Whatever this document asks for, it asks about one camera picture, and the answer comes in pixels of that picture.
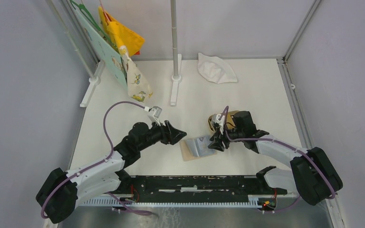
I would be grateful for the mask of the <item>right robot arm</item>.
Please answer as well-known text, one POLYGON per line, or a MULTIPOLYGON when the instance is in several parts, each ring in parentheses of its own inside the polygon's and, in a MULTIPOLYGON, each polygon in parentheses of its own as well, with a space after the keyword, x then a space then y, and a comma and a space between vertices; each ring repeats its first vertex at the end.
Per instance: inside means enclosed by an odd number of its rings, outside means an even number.
POLYGON ((274 188, 298 194, 309 205, 334 199, 343 188, 343 182, 325 151, 294 146, 277 139, 267 131, 258 129, 249 111, 224 111, 208 119, 212 130, 210 149, 225 151, 231 143, 243 143, 257 154, 273 158, 288 167, 259 171, 255 186, 267 194, 274 188))

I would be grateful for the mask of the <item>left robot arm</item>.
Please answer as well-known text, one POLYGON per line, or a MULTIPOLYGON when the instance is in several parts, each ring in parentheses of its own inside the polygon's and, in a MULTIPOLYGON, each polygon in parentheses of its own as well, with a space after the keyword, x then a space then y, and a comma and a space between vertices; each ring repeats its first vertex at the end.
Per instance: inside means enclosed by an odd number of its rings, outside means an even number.
POLYGON ((138 122, 108 156, 72 170, 54 169, 36 195, 42 218, 57 224, 91 198, 115 190, 126 193, 130 180, 125 168, 140 159, 142 150, 156 143, 175 145, 186 135, 167 120, 151 127, 138 122))

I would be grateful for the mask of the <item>beige oval tray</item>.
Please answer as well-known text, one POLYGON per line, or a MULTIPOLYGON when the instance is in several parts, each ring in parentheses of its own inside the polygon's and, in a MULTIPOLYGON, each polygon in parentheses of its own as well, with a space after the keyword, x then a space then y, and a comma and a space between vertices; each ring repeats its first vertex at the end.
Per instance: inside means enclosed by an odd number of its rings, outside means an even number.
MULTIPOLYGON (((226 126, 224 127, 224 129, 227 129, 227 130, 232 130, 233 128, 236 127, 234 121, 233 121, 233 116, 238 113, 239 111, 238 110, 235 110, 235 111, 229 111, 227 116, 226 116, 226 126)), ((208 126, 209 126, 209 129, 210 129, 210 132, 211 133, 215 133, 216 130, 215 128, 213 127, 212 125, 212 120, 214 119, 214 117, 216 117, 216 114, 213 114, 211 115, 209 118, 208 118, 208 126)))

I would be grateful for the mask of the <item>beige card holder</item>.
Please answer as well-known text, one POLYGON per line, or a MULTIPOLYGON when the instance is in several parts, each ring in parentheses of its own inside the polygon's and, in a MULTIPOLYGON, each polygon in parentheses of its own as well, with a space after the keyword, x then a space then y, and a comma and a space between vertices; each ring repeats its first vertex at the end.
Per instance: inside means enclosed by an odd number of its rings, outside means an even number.
POLYGON ((205 135, 197 138, 190 138, 181 140, 179 142, 182 159, 185 162, 213 156, 217 154, 215 149, 209 149, 208 145, 211 143, 210 136, 205 135))

